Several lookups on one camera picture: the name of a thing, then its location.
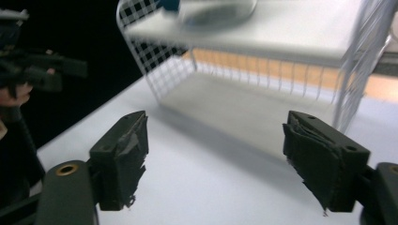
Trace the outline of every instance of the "wire grid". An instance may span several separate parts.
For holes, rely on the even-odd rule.
[[[244,51],[194,49],[197,72],[306,98],[336,101],[340,69],[249,56]]]
[[[200,57],[191,46],[124,37],[157,100],[193,72],[203,72],[292,95],[326,99],[335,103],[333,126],[345,132],[360,105],[368,76],[385,46],[395,2],[396,0],[365,1],[359,23],[361,26],[358,26],[351,51],[343,66],[335,70],[251,57],[233,47],[207,49]],[[116,14],[122,34],[126,26],[149,16],[157,9],[154,0],[122,0]],[[331,70],[334,82],[327,86]]]
[[[172,90],[180,81],[179,72],[193,70],[188,62],[180,61],[172,65],[164,63],[171,57],[182,55],[187,48],[176,48],[161,43],[148,43],[140,39],[129,39],[124,36],[123,30],[130,24],[137,23],[159,9],[159,1],[154,0],[122,0],[119,2],[116,21],[123,37],[134,57],[141,73],[150,85],[150,88],[159,100]]]
[[[365,15],[360,24],[357,41],[352,47],[344,69],[342,93],[336,108],[333,125],[346,131],[360,105],[360,100],[368,82],[369,75],[383,53],[388,42],[392,18],[395,14],[396,0],[366,1],[363,10]]]

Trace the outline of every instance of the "black background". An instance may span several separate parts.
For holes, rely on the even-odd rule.
[[[22,106],[37,147],[50,141],[139,79],[115,21],[116,0],[10,0],[0,8],[27,9],[18,48],[51,49],[85,60],[88,78],[64,77],[62,93],[33,90]]]

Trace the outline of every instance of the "shelf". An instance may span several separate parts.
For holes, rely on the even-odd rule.
[[[158,10],[124,32],[131,39],[339,68],[360,6],[361,0],[260,0],[247,21],[212,31],[184,27]]]

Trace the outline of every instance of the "black plastic part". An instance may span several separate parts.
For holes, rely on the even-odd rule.
[[[67,58],[59,54],[28,54],[26,61],[41,68],[54,68],[64,75],[86,78],[87,63],[85,61]]]
[[[23,118],[21,109],[18,106],[14,107],[0,106],[0,115],[1,115],[1,120],[5,123],[15,123],[22,120]]]
[[[0,167],[0,209],[19,203],[29,197],[29,182],[24,174]]]
[[[362,210],[360,213],[360,225],[386,225],[386,223],[375,218],[369,211]]]
[[[65,162],[47,172],[35,224],[98,224],[90,174],[84,162]]]
[[[34,224],[40,195],[15,203],[0,210],[0,224]]]
[[[0,142],[0,180],[5,182],[2,186],[8,184],[7,180],[13,180],[13,176],[20,176],[32,187],[44,177],[45,171],[29,129],[23,118],[5,124],[8,134]]]
[[[375,170],[373,186],[385,224],[398,224],[398,165],[379,163]]]
[[[332,212],[351,212],[356,177],[367,168],[370,152],[321,120],[289,112],[283,153],[304,185]]]
[[[96,183],[101,210],[118,211],[133,204],[148,154],[146,121],[145,112],[128,114],[91,148],[90,170],[100,176]]]
[[[62,76],[55,72],[49,74],[47,69],[32,66],[24,72],[24,82],[28,82],[35,89],[46,92],[60,92],[62,91]]]
[[[375,170],[368,167],[366,171],[357,176],[354,183],[355,198],[363,206],[361,219],[366,224],[385,224],[383,214],[375,194]]]
[[[0,50],[17,43],[21,30],[17,21],[0,21]]]

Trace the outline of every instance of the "wooden floor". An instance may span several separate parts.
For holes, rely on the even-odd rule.
[[[333,89],[339,79],[339,70],[329,67],[294,64],[267,58],[251,57],[243,54],[226,52],[193,50],[198,62],[212,65],[238,68],[254,72],[262,76],[294,80],[297,83],[321,85],[323,88]],[[365,96],[380,100],[398,102],[398,78],[372,74],[367,82]]]

